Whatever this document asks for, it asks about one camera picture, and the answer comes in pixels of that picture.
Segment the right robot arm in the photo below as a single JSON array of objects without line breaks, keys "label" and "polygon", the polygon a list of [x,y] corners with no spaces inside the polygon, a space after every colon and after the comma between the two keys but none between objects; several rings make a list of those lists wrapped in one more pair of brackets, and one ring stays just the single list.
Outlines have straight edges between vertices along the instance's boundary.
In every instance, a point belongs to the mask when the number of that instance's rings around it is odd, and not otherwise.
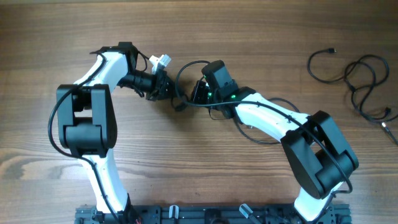
[{"label": "right robot arm", "polygon": [[300,218],[316,223],[333,197],[342,193],[342,184],[348,186],[345,194],[352,192],[349,177],[359,161],[328,113],[288,110],[252,88],[238,87],[221,60],[205,62],[201,72],[204,79],[198,82],[200,95],[194,97],[194,105],[220,111],[226,119],[255,127],[282,145],[301,186],[293,203]]}]

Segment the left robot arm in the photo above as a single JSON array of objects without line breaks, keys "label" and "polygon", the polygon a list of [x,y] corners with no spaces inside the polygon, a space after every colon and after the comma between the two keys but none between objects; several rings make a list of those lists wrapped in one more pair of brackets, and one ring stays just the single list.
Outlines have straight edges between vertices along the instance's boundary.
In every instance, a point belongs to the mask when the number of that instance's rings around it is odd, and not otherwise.
[{"label": "left robot arm", "polygon": [[118,127],[111,94],[116,87],[134,90],[150,101],[173,98],[174,83],[167,76],[168,55],[144,57],[150,73],[136,68],[141,52],[130,42],[94,51],[96,62],[73,84],[57,88],[57,102],[49,118],[48,134],[58,119],[60,146],[64,156],[78,159],[90,180],[96,207],[89,219],[98,223],[139,223],[114,159]]}]

